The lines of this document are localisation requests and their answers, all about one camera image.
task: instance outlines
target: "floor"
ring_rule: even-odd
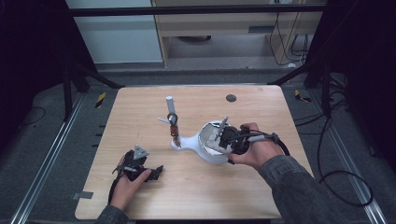
[[[295,49],[300,49],[303,42],[302,38],[298,40]],[[127,86],[265,84],[285,76],[294,66],[302,63],[301,57],[295,56],[296,61],[292,64],[278,65],[263,35],[212,36],[208,41],[175,37],[172,45],[169,64],[165,68],[138,68],[117,74],[103,72],[102,75]],[[31,199],[33,203],[32,207],[24,211],[28,215],[27,222],[92,223],[92,220],[82,221],[74,217],[78,201],[73,197],[83,189],[117,90],[94,79],[88,80],[91,83],[88,93],[73,91],[74,100],[81,100],[81,104],[65,139],[56,138],[64,125],[64,108],[63,103],[60,103],[63,101],[62,86],[43,91],[35,98],[31,113],[19,134],[11,140],[9,147],[12,153],[1,161],[1,223],[8,223],[14,217],[25,198]],[[304,74],[301,74],[282,86],[296,125],[310,120],[309,116],[315,117],[321,113],[316,103],[319,102],[320,88],[305,90],[303,80]],[[312,103],[296,99],[295,90],[299,90],[302,97],[312,99]],[[94,105],[103,91],[106,92],[106,99],[97,109]],[[342,94],[335,94],[332,104],[343,100]],[[321,147],[318,147],[318,133],[323,125],[324,119],[319,117],[314,122],[297,127],[314,176],[319,177],[317,155],[321,148],[320,161],[325,172],[356,168],[374,191],[375,201],[365,208],[348,205],[333,197],[341,212],[353,223],[396,223],[396,174],[384,160],[370,155],[369,146],[348,104],[334,109],[332,126],[324,134]],[[59,151],[51,154],[56,160],[49,163],[50,169],[45,173],[39,188],[35,188],[35,193],[27,195],[27,192],[32,192],[32,183],[37,182],[35,176],[41,171],[43,161],[47,161],[54,140],[61,145]],[[349,167],[348,161],[352,161],[353,167]],[[367,195],[364,194],[366,188],[356,182],[345,175],[329,179],[331,186],[343,197],[358,203],[366,200],[364,196]],[[359,198],[356,193],[361,191],[363,198]],[[367,215],[373,211],[379,211],[380,216]]]

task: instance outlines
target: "sleeve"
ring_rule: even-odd
[[[327,191],[293,157],[273,157],[259,174],[271,187],[286,223],[347,223]]]
[[[125,224],[128,222],[128,217],[120,209],[107,205],[100,216],[96,219],[95,224]]]

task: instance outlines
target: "black pole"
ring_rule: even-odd
[[[233,6],[193,6],[193,7],[117,7],[117,8],[72,8],[68,10],[47,10],[58,16],[103,17],[142,16],[175,14],[216,14],[216,13],[260,13],[260,12],[316,12],[340,9],[344,6],[326,4],[285,4],[285,5],[233,5]]]

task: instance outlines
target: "wooden table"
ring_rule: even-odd
[[[228,94],[236,101],[226,100]],[[192,151],[171,147],[165,97],[175,100],[180,135],[193,136],[211,120],[255,121],[263,132],[275,132],[290,154],[309,172],[308,160],[282,90],[278,86],[175,86],[124,88],[118,93],[80,199],[79,219],[96,219],[107,203],[120,157],[135,145],[150,154],[147,168],[164,166],[159,180],[145,183],[130,204],[130,219],[280,218],[271,189],[246,165],[211,164]]]

